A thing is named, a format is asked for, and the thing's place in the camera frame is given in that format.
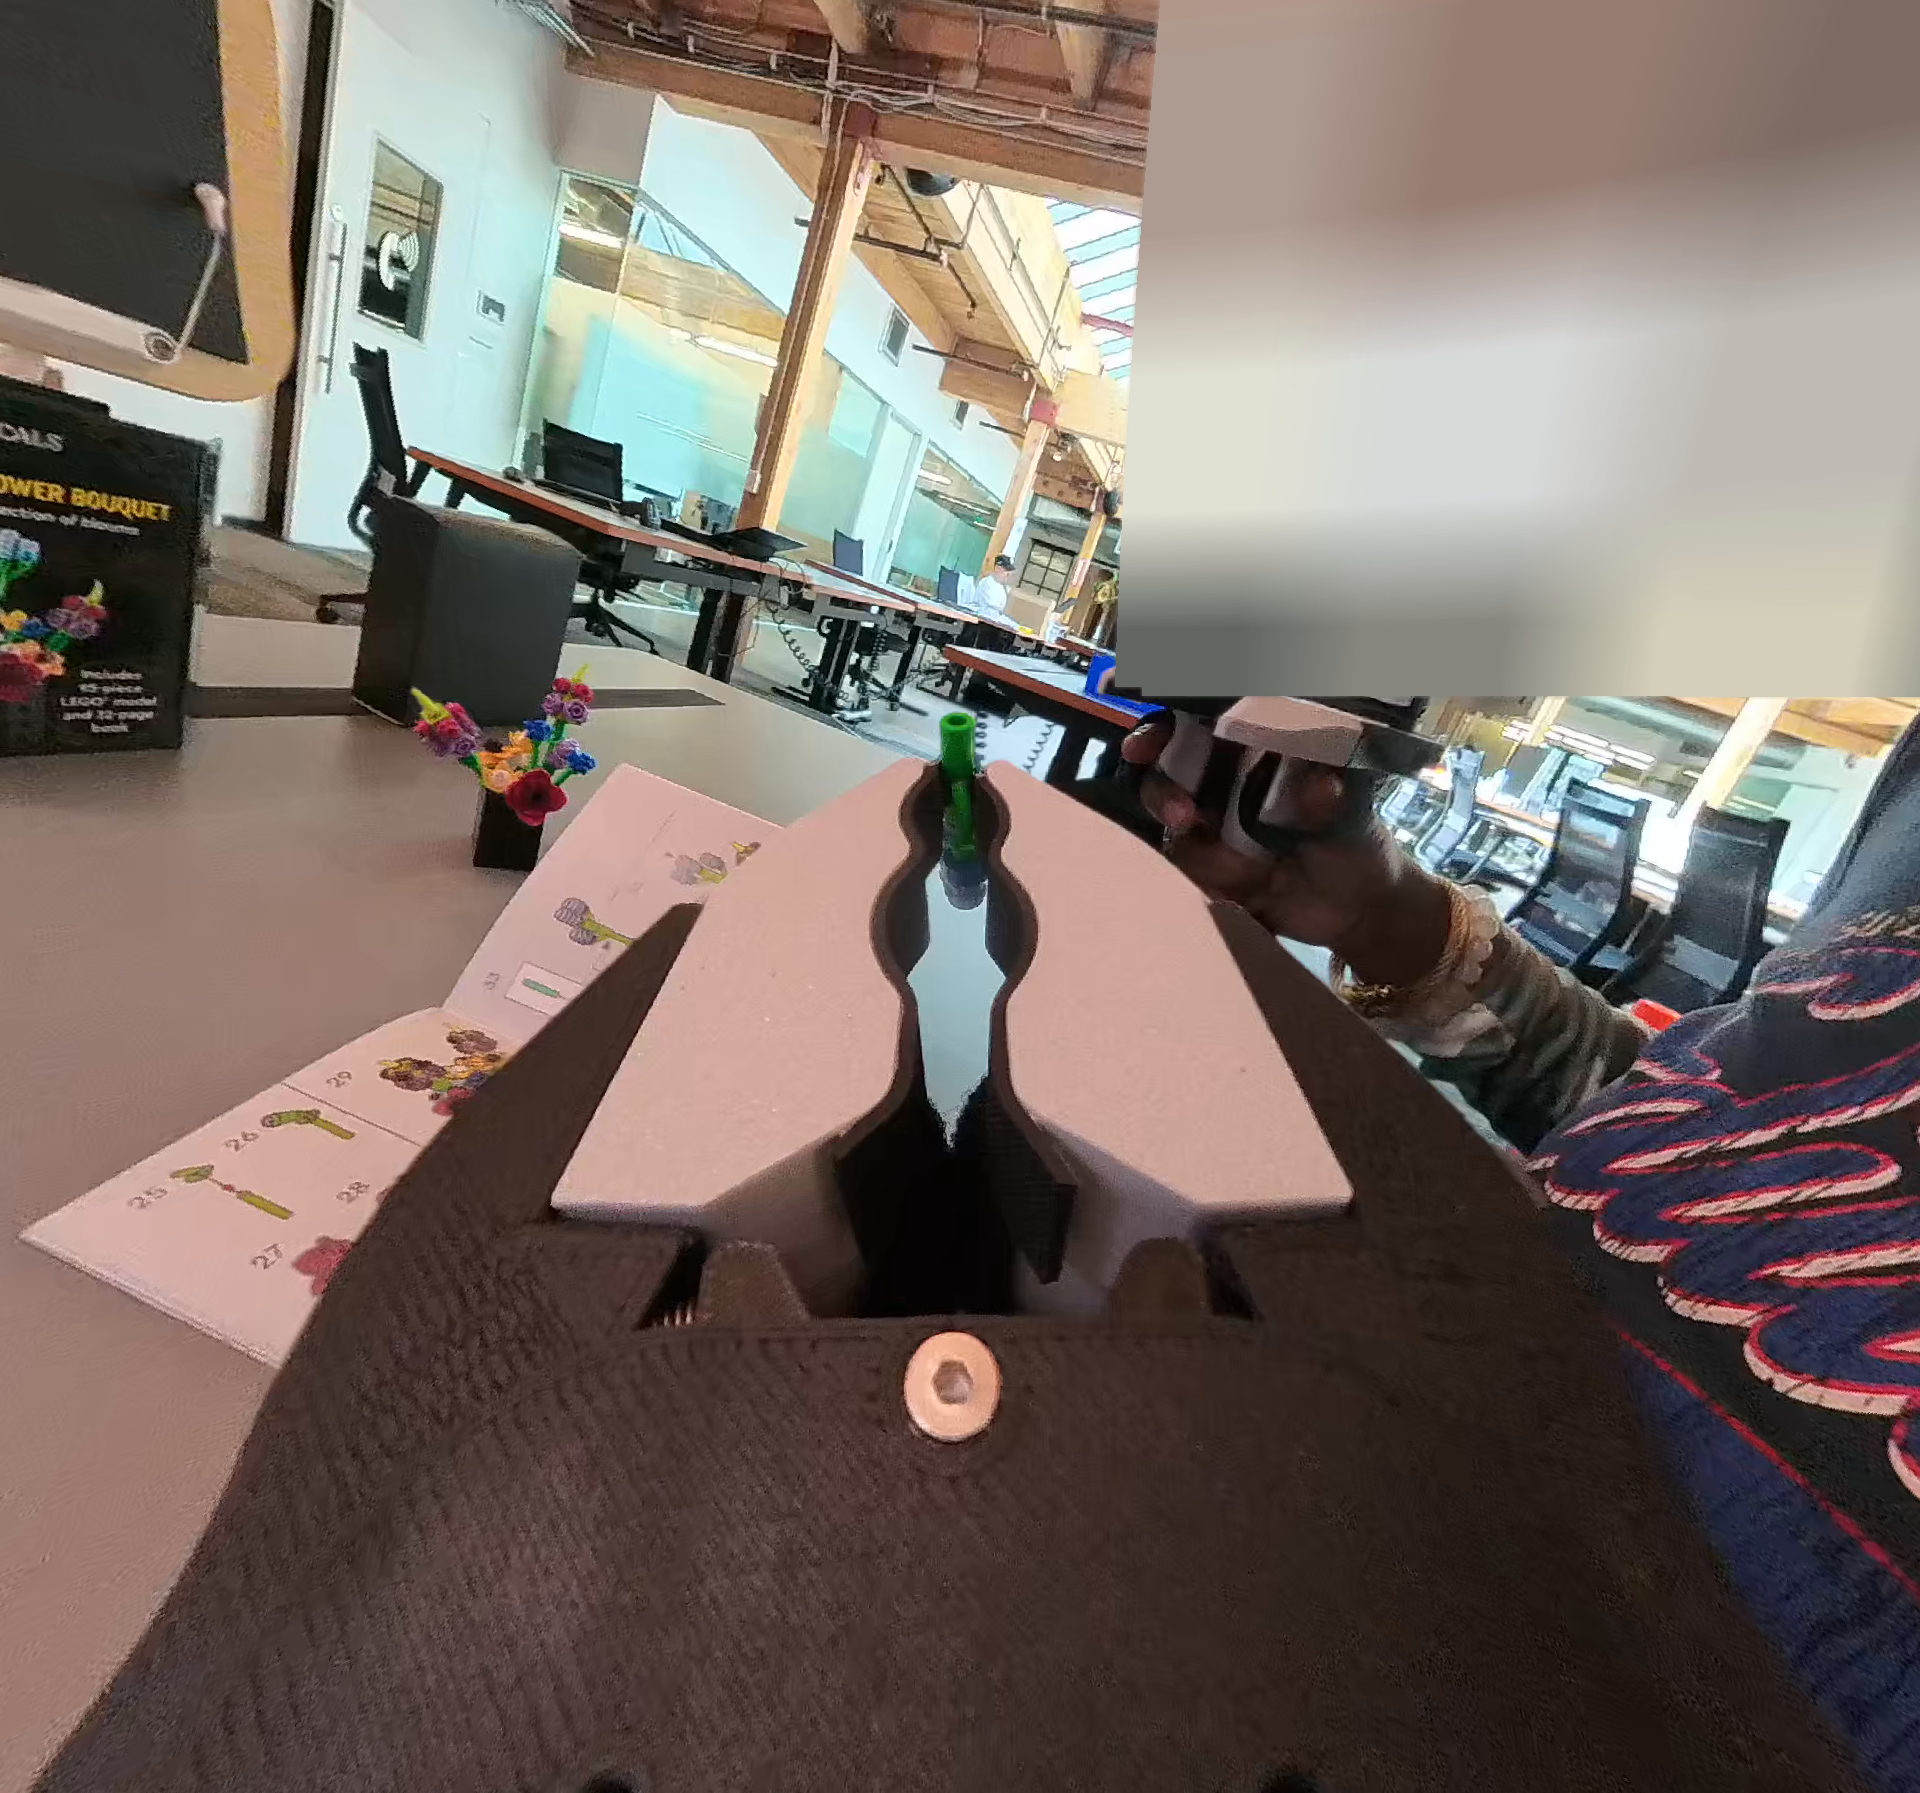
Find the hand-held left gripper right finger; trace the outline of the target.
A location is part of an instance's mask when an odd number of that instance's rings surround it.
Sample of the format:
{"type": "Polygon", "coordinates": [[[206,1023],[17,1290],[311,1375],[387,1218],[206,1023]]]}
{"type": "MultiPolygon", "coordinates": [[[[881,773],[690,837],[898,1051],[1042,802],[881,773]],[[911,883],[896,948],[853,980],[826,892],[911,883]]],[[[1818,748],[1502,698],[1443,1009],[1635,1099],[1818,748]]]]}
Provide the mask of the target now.
{"type": "Polygon", "coordinates": [[[987,1154],[1019,1296],[1106,1296],[1145,1240],[1339,1216],[1339,1168],[1216,905],[1154,849],[998,759],[988,949],[1004,983],[987,1154]]]}

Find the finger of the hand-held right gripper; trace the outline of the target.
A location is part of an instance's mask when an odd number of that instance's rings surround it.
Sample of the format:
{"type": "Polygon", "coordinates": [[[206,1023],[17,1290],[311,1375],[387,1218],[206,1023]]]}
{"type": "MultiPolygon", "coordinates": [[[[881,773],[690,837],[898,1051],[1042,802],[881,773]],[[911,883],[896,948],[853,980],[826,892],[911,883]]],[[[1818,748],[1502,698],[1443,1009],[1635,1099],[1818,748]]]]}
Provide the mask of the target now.
{"type": "Polygon", "coordinates": [[[1321,766],[1346,766],[1360,748],[1360,716],[1296,696],[1243,696],[1220,711],[1212,731],[1218,742],[1238,749],[1321,766]]]}

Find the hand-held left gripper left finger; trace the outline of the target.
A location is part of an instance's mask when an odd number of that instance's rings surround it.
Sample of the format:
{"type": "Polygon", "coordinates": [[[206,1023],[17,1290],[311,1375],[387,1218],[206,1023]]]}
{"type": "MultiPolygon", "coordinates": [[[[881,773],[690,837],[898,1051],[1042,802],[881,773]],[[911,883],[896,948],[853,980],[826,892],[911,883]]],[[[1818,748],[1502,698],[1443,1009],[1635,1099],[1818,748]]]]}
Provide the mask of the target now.
{"type": "Polygon", "coordinates": [[[813,1311],[857,1309],[947,1156],[908,983],[940,804],[901,758],[706,895],[556,1216],[769,1247],[813,1311]]]}

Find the green lego connector piece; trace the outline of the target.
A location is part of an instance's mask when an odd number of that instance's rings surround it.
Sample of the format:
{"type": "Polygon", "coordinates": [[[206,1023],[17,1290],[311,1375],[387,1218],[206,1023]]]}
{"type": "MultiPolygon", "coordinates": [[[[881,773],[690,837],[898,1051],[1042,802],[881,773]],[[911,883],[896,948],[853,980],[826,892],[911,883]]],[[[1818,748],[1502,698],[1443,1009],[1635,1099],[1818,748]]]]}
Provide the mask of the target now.
{"type": "Polygon", "coordinates": [[[945,712],[938,721],[936,759],[944,794],[944,869],[955,875],[980,864],[977,754],[977,716],[959,709],[945,712]]]}

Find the person's right forearm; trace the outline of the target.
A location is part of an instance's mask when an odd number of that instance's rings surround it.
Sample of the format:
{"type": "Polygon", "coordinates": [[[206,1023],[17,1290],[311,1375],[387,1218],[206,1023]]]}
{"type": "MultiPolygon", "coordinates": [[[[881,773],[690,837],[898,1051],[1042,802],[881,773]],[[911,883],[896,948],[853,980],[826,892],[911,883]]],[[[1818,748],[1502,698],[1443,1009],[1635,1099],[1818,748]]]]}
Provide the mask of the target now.
{"type": "Polygon", "coordinates": [[[1392,1019],[1443,1082],[1522,1154],[1619,1079],[1652,1033],[1462,892],[1464,937],[1392,1019]]]}

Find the lego flower bouquet model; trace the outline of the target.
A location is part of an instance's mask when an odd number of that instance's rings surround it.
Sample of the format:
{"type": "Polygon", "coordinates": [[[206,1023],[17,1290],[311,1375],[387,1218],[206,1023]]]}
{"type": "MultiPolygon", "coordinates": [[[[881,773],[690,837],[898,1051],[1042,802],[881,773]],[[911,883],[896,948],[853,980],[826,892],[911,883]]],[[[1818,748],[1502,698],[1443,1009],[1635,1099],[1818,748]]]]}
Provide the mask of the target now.
{"type": "Polygon", "coordinates": [[[597,766],[578,740],[594,706],[584,673],[554,677],[537,712],[510,729],[481,726],[462,703],[417,688],[410,698],[417,706],[412,731],[420,744],[476,778],[473,865],[535,869],[542,827],[564,807],[567,783],[597,766]]]}

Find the lego instruction booklet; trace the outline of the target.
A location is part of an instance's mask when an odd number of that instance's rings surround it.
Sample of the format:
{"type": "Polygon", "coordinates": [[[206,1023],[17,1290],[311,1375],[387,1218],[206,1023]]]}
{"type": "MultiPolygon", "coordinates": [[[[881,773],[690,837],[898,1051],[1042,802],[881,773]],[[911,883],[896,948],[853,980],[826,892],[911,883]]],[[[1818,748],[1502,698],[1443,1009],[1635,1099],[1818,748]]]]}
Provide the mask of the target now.
{"type": "Polygon", "coordinates": [[[275,1366],[403,1172],[545,1021],[771,821],[617,766],[440,1004],[389,1015],[22,1229],[24,1247],[275,1366]]]}

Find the black lego set box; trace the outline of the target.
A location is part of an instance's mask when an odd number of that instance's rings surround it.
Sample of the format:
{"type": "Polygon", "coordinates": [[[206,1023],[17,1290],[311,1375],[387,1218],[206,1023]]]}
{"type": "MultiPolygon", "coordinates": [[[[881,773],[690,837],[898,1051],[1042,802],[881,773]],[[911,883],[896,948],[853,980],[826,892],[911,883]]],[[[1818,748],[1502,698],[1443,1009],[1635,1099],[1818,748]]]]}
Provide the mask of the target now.
{"type": "Polygon", "coordinates": [[[2,755],[178,749],[218,449],[2,383],[2,755]]]}

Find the person's right hand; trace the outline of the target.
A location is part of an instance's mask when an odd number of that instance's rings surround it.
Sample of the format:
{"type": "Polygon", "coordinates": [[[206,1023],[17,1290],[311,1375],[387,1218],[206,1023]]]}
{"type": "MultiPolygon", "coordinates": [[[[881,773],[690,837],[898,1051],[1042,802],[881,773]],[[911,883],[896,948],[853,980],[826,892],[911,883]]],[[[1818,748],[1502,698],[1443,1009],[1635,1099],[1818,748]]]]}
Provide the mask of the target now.
{"type": "MultiPolygon", "coordinates": [[[[1241,856],[1206,827],[1186,792],[1157,769],[1169,721],[1148,721],[1120,745],[1141,771],[1141,799],[1163,830],[1169,861],[1202,892],[1244,910],[1280,940],[1320,945],[1362,986],[1415,986],[1447,951],[1452,898],[1407,861],[1374,815],[1348,838],[1306,844],[1278,859],[1241,856]]],[[[1339,777],[1306,769],[1294,778],[1310,821],[1338,805],[1339,777]]]]}

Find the black office chair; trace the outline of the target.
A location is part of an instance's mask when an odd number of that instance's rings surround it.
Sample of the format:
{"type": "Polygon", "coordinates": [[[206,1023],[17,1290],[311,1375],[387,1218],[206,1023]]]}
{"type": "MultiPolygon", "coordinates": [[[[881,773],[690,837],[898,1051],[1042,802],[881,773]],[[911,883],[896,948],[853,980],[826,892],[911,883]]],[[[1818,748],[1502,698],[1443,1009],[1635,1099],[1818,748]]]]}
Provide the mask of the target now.
{"type": "Polygon", "coordinates": [[[351,377],[367,425],[369,462],[349,507],[346,526],[351,536],[372,550],[377,504],[392,497],[415,498],[427,465],[410,458],[406,443],[401,435],[389,351],[354,343],[351,377]]]}
{"type": "Polygon", "coordinates": [[[1767,951],[1767,899],[1789,830],[1778,817],[1701,805],[1670,905],[1643,912],[1624,940],[1573,975],[1621,1008],[1648,999],[1692,1014],[1733,1002],[1767,951]]]}

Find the black rectangular block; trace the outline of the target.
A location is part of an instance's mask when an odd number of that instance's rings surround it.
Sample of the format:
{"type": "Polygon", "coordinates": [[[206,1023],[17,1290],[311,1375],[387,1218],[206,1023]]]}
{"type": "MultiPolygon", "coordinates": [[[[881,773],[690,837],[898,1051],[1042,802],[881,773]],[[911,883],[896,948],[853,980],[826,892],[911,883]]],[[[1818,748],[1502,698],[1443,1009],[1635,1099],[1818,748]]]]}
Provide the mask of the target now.
{"type": "Polygon", "coordinates": [[[399,725],[420,718],[415,693],[484,729],[530,718],[559,667],[578,567],[559,536],[377,495],[352,703],[399,725]]]}

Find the wooden office desk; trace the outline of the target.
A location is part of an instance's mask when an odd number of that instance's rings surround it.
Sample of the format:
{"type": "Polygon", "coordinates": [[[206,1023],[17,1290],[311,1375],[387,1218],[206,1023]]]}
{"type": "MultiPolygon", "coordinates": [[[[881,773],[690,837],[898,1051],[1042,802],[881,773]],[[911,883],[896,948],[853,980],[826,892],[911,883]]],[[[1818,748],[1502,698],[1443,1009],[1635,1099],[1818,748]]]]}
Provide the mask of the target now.
{"type": "Polygon", "coordinates": [[[546,483],[506,477],[484,465],[456,461],[420,446],[406,446],[410,483],[422,485],[430,476],[444,481],[444,507],[466,500],[504,512],[572,543],[584,565],[580,582],[587,603],[575,612],[602,639],[639,639],[639,630],[613,612],[613,600],[635,585],[680,585],[699,596],[686,667],[708,678],[730,683],[746,650],[750,608],[779,615],[811,608],[822,588],[794,561],[766,552],[758,542],[748,552],[720,538],[702,538],[672,524],[648,526],[624,508],[546,483]]]}

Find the person's black lettered jersey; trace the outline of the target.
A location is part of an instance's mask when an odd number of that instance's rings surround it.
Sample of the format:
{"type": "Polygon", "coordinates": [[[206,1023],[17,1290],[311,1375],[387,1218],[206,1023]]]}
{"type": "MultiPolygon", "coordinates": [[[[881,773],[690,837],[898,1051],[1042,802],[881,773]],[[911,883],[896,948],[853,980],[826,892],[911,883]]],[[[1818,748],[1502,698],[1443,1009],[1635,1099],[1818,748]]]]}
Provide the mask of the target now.
{"type": "Polygon", "coordinates": [[[1917,1787],[1917,740],[1740,996],[1537,1148],[1748,1614],[1917,1787]]]}

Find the wooden support post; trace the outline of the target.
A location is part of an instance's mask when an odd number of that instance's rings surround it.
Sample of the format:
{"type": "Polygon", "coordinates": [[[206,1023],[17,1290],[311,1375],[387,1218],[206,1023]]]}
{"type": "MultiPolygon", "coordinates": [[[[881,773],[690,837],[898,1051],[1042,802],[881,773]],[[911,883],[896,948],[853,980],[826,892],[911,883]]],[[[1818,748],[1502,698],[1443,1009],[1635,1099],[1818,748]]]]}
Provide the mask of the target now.
{"type": "Polygon", "coordinates": [[[877,114],[828,104],[826,147],[806,226],[797,282],[786,311],[771,389],[740,502],[742,529],[776,529],[818,380],[826,328],[877,175],[877,114]]]}

